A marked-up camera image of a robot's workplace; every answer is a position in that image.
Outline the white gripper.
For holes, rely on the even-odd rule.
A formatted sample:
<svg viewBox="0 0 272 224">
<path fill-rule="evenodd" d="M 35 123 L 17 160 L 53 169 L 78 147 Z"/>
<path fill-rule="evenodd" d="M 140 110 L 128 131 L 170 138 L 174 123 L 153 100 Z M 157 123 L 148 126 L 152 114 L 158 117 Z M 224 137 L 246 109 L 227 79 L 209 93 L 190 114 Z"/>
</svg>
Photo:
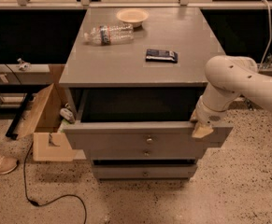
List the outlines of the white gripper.
<svg viewBox="0 0 272 224">
<path fill-rule="evenodd" d="M 212 134 L 213 128 L 211 126 L 221 122 L 225 114 L 225 111 L 215 111 L 207 107 L 203 101 L 203 97 L 200 97 L 190 117 L 190 122 L 196 122 L 192 137 L 204 138 Z"/>
</svg>

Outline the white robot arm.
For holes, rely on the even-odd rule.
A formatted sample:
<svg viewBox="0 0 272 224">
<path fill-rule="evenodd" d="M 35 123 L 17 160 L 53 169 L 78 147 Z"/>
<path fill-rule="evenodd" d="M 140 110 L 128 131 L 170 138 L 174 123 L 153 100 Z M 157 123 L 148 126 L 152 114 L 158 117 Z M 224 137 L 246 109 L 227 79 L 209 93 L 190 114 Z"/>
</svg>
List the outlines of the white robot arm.
<svg viewBox="0 0 272 224">
<path fill-rule="evenodd" d="M 215 56 L 205 65 L 205 77 L 207 87 L 190 118 L 195 122 L 193 138 L 211 134 L 240 95 L 272 113 L 272 77 L 259 74 L 252 58 Z"/>
</svg>

